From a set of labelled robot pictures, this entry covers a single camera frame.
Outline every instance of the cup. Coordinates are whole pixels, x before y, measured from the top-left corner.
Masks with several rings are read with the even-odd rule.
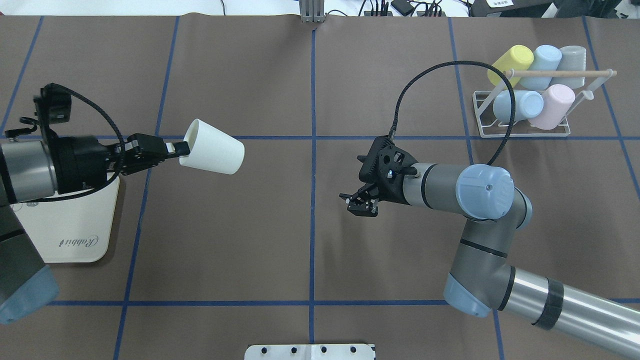
[[[528,47],[524,45],[514,45],[500,58],[498,58],[498,60],[495,60],[493,67],[503,72],[509,69],[527,70],[532,62],[533,53]],[[489,77],[489,81],[491,81],[494,86],[497,86],[500,83],[501,78],[498,74],[491,70],[487,70],[486,73]],[[519,80],[520,78],[511,78],[509,82],[511,83],[511,86],[516,86]]]
[[[551,130],[562,122],[575,100],[575,94],[569,86],[555,84],[542,94],[542,99],[545,107],[538,116],[529,119],[529,122],[538,129]]]
[[[556,70],[562,59],[562,52],[551,45],[540,45],[533,52],[533,62],[529,70]],[[549,87],[549,78],[522,78],[520,85],[529,90],[544,90]]]
[[[515,90],[514,93],[516,97],[515,122],[531,119],[540,114],[544,105],[540,93],[527,90]],[[499,93],[493,100],[493,114],[501,122],[509,122],[511,98],[507,90]]]
[[[587,49],[582,46],[571,45],[561,47],[562,60],[557,70],[585,71],[587,69]],[[562,84],[572,89],[584,86],[584,78],[553,78],[551,85]]]
[[[192,121],[183,141],[191,153],[180,157],[180,165],[229,175],[242,165],[244,145],[200,119]]]

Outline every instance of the light blue cup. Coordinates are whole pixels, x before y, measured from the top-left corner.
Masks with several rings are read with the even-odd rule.
[[[551,45],[540,45],[533,52],[533,63],[529,70],[557,70],[562,60],[562,52]],[[551,78],[522,78],[520,85],[529,90],[544,90],[549,87]]]
[[[535,91],[515,90],[516,116],[515,122],[531,119],[540,115],[544,107],[542,95]],[[501,122],[509,122],[511,115],[511,98],[507,90],[498,94],[493,100],[493,114]]]

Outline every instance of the drying rack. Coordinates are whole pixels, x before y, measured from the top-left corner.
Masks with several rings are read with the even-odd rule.
[[[617,71],[607,70],[585,70],[585,71],[565,71],[565,70],[507,70],[504,75],[511,78],[596,78],[586,90],[582,90],[576,95],[575,100],[569,110],[564,114],[562,122],[551,130],[542,130],[531,125],[529,121],[517,122],[511,130],[511,137],[538,137],[554,136],[566,137],[571,134],[567,116],[584,100],[593,100],[593,92],[601,87],[609,78],[616,76]],[[482,138],[502,138],[504,137],[508,124],[495,118],[493,112],[485,111],[498,94],[506,88],[503,81],[500,81],[492,91],[476,90],[473,93],[474,114],[480,137]]]

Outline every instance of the pink cup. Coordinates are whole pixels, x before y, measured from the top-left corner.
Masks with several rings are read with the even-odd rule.
[[[538,129],[551,130],[562,122],[575,100],[575,94],[569,86],[556,84],[542,93],[542,99],[545,102],[542,112],[529,119],[529,122]]]

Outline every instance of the yellow cup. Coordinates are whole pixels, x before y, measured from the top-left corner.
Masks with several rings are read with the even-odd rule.
[[[514,70],[527,70],[533,62],[533,52],[524,45],[514,45],[506,53],[504,53],[498,60],[493,63],[493,67],[498,68],[500,71],[507,71],[509,69]],[[486,71],[489,81],[493,85],[500,83],[500,77],[498,74],[491,70]],[[511,78],[509,82],[511,86],[516,86],[520,81],[520,78]]]

